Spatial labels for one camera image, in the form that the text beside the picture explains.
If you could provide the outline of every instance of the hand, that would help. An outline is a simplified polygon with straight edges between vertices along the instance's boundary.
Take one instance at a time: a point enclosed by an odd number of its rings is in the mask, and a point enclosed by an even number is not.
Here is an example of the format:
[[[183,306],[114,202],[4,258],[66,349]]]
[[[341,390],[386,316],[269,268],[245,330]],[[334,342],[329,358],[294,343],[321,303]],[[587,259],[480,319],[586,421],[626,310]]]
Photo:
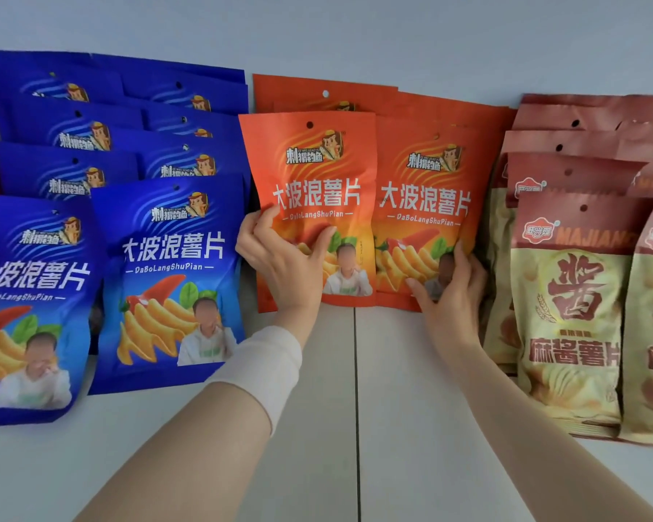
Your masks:
[[[456,347],[479,345],[479,305],[487,276],[479,260],[473,254],[468,258],[458,242],[453,278],[437,303],[419,282],[406,280],[426,319],[428,335],[443,359]]]
[[[317,237],[312,254],[305,256],[271,228],[276,205],[247,214],[239,228],[236,250],[265,279],[279,308],[274,324],[286,328],[304,346],[322,300],[322,264],[336,227]]]

